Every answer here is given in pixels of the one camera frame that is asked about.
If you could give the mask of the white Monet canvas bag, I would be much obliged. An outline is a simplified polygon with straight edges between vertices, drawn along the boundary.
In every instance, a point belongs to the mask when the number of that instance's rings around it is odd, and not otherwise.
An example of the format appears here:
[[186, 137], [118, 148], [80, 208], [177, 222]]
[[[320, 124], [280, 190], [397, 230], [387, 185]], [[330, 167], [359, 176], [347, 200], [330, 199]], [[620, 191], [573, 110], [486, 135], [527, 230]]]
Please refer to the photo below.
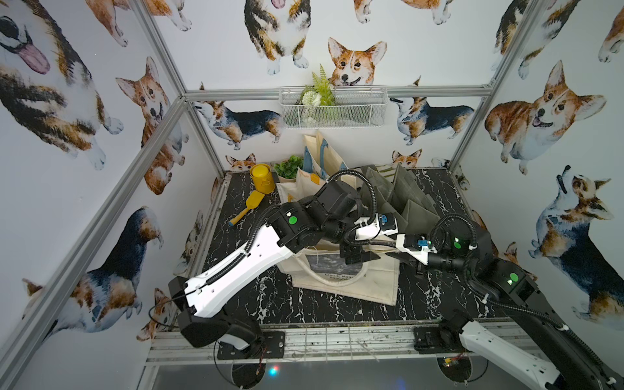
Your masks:
[[399, 261], [383, 251], [376, 254], [380, 256], [377, 260], [348, 265], [340, 257], [339, 246], [323, 240], [278, 263], [277, 267], [291, 276], [295, 288], [394, 306]]

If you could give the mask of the yellow-handled canvas bag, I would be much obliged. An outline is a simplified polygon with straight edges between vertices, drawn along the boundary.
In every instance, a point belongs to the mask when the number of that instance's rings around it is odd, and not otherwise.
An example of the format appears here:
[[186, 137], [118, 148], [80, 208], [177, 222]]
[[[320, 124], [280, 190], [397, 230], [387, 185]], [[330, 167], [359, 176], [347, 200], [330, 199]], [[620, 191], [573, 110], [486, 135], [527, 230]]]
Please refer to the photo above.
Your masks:
[[293, 182], [279, 182], [276, 189], [282, 203], [297, 202], [302, 198], [315, 195], [324, 184], [325, 181], [315, 173], [298, 169], [296, 179]]

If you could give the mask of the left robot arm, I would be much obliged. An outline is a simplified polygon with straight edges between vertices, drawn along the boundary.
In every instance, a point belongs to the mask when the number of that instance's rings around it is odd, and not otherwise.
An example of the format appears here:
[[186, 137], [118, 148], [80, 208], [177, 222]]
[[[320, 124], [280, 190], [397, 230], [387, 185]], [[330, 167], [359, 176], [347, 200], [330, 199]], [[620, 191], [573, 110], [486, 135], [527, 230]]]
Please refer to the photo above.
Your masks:
[[322, 240], [351, 247], [370, 242], [370, 237], [357, 240], [356, 232], [378, 224], [377, 208], [370, 209], [365, 223], [350, 217], [361, 199], [355, 188], [341, 180], [345, 175], [359, 178], [370, 195], [375, 195], [372, 183], [361, 172], [339, 171], [316, 194], [266, 208], [255, 219], [247, 242], [209, 271], [193, 278], [177, 276], [169, 282], [171, 298], [180, 312], [180, 333], [191, 346], [202, 348], [229, 334], [235, 348], [249, 348], [262, 333], [224, 312], [234, 295], [266, 269]]

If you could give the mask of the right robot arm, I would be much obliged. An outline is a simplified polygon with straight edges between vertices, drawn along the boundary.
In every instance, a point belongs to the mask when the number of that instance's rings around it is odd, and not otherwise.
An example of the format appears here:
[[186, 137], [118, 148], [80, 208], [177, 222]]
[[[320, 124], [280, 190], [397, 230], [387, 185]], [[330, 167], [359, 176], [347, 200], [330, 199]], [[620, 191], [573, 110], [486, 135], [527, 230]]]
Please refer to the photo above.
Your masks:
[[551, 307], [520, 266], [494, 255], [487, 230], [447, 214], [427, 236], [399, 234], [395, 246], [425, 271], [459, 277], [484, 305], [510, 317], [536, 343], [540, 359], [487, 330], [469, 315], [442, 321], [441, 337], [494, 363], [530, 389], [621, 389], [623, 377], [603, 362]]

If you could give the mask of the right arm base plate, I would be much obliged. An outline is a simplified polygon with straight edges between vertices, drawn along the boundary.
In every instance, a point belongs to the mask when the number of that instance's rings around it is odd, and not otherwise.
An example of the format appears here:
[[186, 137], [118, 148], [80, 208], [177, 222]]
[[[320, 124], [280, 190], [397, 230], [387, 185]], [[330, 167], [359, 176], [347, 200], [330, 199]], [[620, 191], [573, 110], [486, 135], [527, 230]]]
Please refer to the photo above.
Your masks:
[[440, 325], [413, 329], [414, 350], [419, 354], [452, 354], [464, 350], [458, 333]]

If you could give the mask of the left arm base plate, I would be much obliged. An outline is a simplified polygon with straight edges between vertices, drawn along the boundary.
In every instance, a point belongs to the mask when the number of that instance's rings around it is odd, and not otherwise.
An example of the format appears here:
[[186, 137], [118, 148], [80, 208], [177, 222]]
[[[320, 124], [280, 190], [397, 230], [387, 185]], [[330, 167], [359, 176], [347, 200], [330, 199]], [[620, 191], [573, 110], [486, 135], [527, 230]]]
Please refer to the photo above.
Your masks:
[[284, 357], [286, 334], [269, 331], [253, 341], [226, 334], [219, 339], [218, 360], [250, 360]]

